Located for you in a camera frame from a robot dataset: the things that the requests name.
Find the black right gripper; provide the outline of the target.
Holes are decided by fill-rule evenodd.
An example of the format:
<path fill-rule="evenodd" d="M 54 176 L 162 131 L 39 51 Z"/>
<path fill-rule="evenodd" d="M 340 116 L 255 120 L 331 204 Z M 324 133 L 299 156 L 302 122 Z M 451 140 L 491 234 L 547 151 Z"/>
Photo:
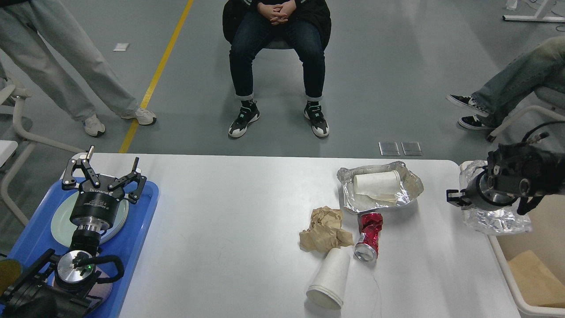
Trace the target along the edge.
<path fill-rule="evenodd" d="M 502 145 L 488 153 L 487 165 L 466 189 L 447 189 L 446 201 L 460 209 L 496 211 L 519 201 L 524 216 L 547 195 L 561 194 L 561 153 L 530 143 Z"/>

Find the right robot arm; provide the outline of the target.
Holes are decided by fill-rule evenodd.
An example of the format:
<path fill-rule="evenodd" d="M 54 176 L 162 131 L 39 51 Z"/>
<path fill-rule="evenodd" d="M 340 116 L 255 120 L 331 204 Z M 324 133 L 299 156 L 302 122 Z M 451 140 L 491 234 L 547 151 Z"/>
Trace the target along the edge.
<path fill-rule="evenodd" d="M 532 135 L 543 126 L 531 129 L 519 143 L 499 144 L 488 152 L 482 172 L 465 189 L 448 189 L 446 201 L 462 210 L 476 207 L 484 211 L 519 201 L 516 213 L 524 216 L 546 195 L 564 195 L 565 155 L 534 146 L 549 136 L 547 132 Z"/>

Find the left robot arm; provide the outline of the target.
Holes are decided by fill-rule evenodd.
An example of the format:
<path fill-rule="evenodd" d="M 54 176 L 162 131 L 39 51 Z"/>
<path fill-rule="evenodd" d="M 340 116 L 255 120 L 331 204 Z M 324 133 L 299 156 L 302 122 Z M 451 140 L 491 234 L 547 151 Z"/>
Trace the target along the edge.
<path fill-rule="evenodd" d="M 101 237 L 111 229 L 123 201 L 136 204 L 147 178 L 139 172 L 139 158 L 122 177 L 96 173 L 91 146 L 82 159 L 70 159 L 62 177 L 62 190 L 77 190 L 69 221 L 75 226 L 65 253 L 52 248 L 20 273 L 1 273 L 3 318 L 84 318 L 103 298 L 93 288 L 110 286 L 123 278 L 124 264 L 117 255 L 103 255 Z"/>

